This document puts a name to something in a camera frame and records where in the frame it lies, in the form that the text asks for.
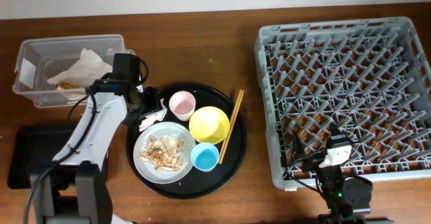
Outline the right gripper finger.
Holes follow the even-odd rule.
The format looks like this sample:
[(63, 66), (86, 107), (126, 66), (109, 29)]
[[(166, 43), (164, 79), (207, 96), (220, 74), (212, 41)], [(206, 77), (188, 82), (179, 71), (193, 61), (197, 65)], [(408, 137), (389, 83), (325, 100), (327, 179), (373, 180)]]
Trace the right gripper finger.
[(345, 138), (345, 134), (339, 130), (338, 126), (335, 123), (332, 122), (329, 127), (331, 132), (331, 138), (333, 140)]
[(302, 161), (304, 158), (305, 151), (302, 146), (302, 141), (300, 137), (298, 136), (297, 132), (292, 133), (293, 140), (292, 140), (292, 160), (291, 163), (297, 163), (298, 161)]

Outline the pink cup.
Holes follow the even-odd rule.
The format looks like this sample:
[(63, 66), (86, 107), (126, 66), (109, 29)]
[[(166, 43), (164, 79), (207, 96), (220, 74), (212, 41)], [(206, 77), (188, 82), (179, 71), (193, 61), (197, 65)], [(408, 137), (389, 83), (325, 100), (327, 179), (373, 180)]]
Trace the pink cup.
[(188, 91), (178, 91), (170, 97), (168, 106), (179, 120), (188, 121), (195, 112), (196, 99)]

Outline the yellow bowl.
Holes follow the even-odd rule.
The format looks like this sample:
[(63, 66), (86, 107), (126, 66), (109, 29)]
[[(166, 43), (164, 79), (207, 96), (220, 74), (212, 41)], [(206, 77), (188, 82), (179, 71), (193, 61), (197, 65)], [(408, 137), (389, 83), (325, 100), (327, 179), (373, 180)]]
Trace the yellow bowl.
[(222, 142), (230, 130), (226, 113), (214, 106), (205, 106), (193, 113), (189, 120), (189, 131), (199, 143), (213, 145)]

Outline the blue cup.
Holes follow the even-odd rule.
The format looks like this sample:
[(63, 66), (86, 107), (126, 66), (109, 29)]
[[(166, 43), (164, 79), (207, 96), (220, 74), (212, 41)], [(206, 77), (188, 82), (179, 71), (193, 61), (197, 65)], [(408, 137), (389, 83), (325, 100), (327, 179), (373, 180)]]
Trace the blue cup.
[(211, 143), (199, 143), (191, 151), (193, 166), (202, 172), (212, 171), (218, 164), (219, 158), (218, 148)]

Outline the brown snack wrapper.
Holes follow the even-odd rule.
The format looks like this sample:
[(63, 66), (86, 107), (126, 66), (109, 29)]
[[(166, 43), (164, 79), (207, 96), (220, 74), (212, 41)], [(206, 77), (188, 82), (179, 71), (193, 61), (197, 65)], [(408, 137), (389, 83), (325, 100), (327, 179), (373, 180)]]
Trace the brown snack wrapper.
[(79, 89), (81, 86), (73, 85), (70, 83), (60, 82), (58, 84), (54, 84), (56, 90), (66, 90), (66, 89)]

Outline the white napkin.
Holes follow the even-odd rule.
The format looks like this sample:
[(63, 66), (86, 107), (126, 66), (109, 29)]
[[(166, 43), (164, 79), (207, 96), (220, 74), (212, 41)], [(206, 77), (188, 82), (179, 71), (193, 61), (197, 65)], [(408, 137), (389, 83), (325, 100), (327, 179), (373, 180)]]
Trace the white napkin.
[(162, 109), (158, 110), (154, 113), (148, 114), (140, 123), (139, 125), (139, 132), (144, 131), (149, 126), (153, 125), (156, 122), (160, 122), (164, 119), (166, 113), (167, 113), (167, 107), (164, 105), (164, 100), (161, 99)]

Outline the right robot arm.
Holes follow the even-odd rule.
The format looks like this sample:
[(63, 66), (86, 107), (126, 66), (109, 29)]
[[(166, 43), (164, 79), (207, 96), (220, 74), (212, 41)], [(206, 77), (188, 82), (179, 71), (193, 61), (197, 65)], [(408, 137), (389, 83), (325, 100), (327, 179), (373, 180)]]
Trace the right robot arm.
[(362, 176), (345, 176), (341, 165), (349, 158), (354, 142), (343, 134), (336, 124), (330, 124), (331, 136), (326, 145), (311, 154), (306, 154), (297, 133), (292, 136), (292, 161), (300, 164), (302, 172), (316, 174), (313, 188), (286, 172), (290, 179), (311, 189), (323, 198), (328, 213), (317, 217), (317, 223), (367, 223), (372, 199), (372, 182)]

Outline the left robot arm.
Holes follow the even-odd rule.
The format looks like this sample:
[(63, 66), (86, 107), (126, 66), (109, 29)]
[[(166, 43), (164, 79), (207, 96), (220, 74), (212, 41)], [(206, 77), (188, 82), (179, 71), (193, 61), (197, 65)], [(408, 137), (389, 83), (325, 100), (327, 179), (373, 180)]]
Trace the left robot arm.
[(45, 169), (36, 168), (24, 209), (37, 223), (124, 223), (113, 213), (102, 167), (120, 124), (146, 119), (162, 109), (157, 90), (139, 90), (149, 75), (145, 61), (116, 53), (112, 72), (86, 88), (87, 106), (65, 146)]

